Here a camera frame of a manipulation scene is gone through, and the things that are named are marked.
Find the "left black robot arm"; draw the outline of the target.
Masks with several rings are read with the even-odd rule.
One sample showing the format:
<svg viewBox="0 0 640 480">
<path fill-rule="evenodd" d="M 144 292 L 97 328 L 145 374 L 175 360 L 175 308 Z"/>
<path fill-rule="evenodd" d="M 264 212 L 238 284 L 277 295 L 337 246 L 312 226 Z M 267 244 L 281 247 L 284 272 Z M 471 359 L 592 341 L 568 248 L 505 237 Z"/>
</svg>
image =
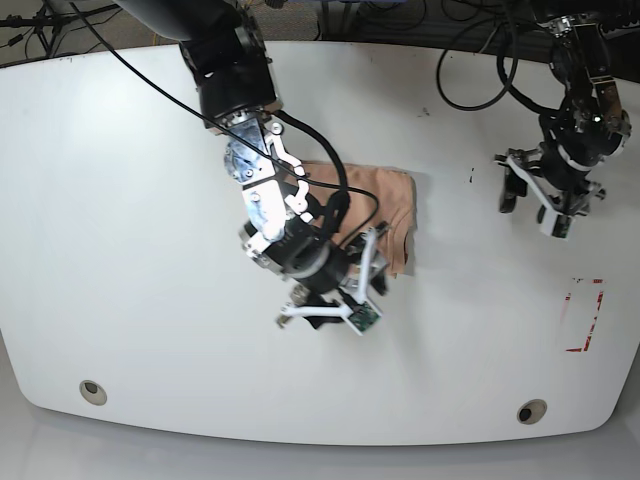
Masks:
<svg viewBox="0 0 640 480">
<path fill-rule="evenodd" d="M 631 136 L 631 121 L 611 74 L 605 33 L 623 24 L 634 8 L 628 1 L 532 1 L 529 7 L 528 20 L 518 17 L 516 2 L 501 1 L 493 7 L 496 28 L 503 34 L 496 52 L 502 88 L 476 108 L 489 108 L 511 95 L 537 114 L 543 135 L 534 149 L 511 149 L 496 156 L 504 169 L 500 212 L 512 213 L 518 199 L 533 191 L 540 199 L 541 215 L 554 212 L 567 222 L 588 215 L 592 199 L 605 199 L 605 188 L 588 176 L 622 150 Z M 549 67 L 564 88 L 556 108 L 535 102 L 515 85 L 519 41 L 534 31 L 549 38 Z M 504 65 L 507 58 L 513 62 L 510 67 Z"/>
</svg>

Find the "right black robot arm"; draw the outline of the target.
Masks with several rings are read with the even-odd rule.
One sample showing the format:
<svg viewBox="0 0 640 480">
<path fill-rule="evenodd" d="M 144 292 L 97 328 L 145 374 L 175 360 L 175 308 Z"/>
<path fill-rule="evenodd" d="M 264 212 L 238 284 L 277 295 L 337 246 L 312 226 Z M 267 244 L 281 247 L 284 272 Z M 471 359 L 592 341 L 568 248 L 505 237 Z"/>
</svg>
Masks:
<svg viewBox="0 0 640 480">
<path fill-rule="evenodd" d="M 364 221 L 337 239 L 357 188 L 336 150 L 325 145 L 337 179 L 327 200 L 314 197 L 317 181 L 286 150 L 283 131 L 293 127 L 319 144 L 325 138 L 283 110 L 250 9 L 238 1 L 126 1 L 123 8 L 177 42 L 199 96 L 194 115 L 228 140 L 224 166 L 241 187 L 248 214 L 243 251 L 294 283 L 278 324 L 302 318 L 314 328 L 345 324 L 363 335 L 382 316 L 371 294 L 387 291 L 377 243 L 388 226 Z"/>
</svg>

